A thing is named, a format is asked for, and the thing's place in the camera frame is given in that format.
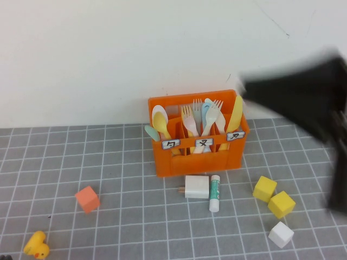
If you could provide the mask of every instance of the utensil holder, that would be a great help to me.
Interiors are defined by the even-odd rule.
[[[236,92],[234,90],[153,97],[148,100],[149,113],[151,115],[155,105],[161,105],[165,108],[167,106],[191,104],[194,99],[205,100],[205,98],[223,101],[221,112],[226,119],[226,126],[224,128],[226,129],[234,108],[236,98]],[[244,115],[242,115],[239,129],[234,131],[234,135],[232,133],[220,134],[216,125],[213,124],[209,136],[192,138],[188,137],[187,130],[183,126],[179,107],[177,107],[177,114],[169,114],[168,117],[169,122],[167,127],[172,140],[158,142],[152,140],[158,177],[199,174],[241,167],[243,149],[249,133],[249,127]],[[153,126],[152,116],[150,116],[150,124]],[[203,145],[201,143],[204,143],[206,139],[208,140],[207,144],[212,140],[212,145],[210,146],[212,152],[190,154],[190,147]],[[229,143],[229,148],[224,151],[218,151],[220,144],[223,143]],[[182,155],[173,156],[170,147],[180,149]]]

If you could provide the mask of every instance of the rubber duck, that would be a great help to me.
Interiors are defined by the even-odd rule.
[[[36,259],[45,259],[49,254],[48,245],[44,244],[46,235],[42,231],[36,231],[24,247],[24,253],[33,255]]]

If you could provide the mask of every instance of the yellow block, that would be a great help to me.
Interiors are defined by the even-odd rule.
[[[282,218],[293,210],[295,201],[282,191],[270,199],[268,207],[277,218]]]
[[[266,178],[264,176],[260,176],[258,182],[255,185],[253,196],[268,203],[275,191],[276,185],[276,181],[270,180],[269,178]]]

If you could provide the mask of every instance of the white fork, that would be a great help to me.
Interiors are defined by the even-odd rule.
[[[199,133],[199,136],[201,135],[201,123],[202,123],[201,107],[202,107],[202,100],[194,99],[193,100],[193,116],[194,116],[196,129],[197,129],[197,132]]]
[[[210,106],[206,113],[206,126],[201,136],[205,137],[209,134],[212,125],[219,116],[220,110],[222,108],[223,101],[215,100],[214,103]],[[194,153],[202,153],[204,151],[204,146],[196,147]]]

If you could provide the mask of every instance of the glue stick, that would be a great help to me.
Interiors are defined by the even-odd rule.
[[[210,211],[219,211],[219,185],[221,177],[218,175],[211,176],[211,188],[210,188]]]

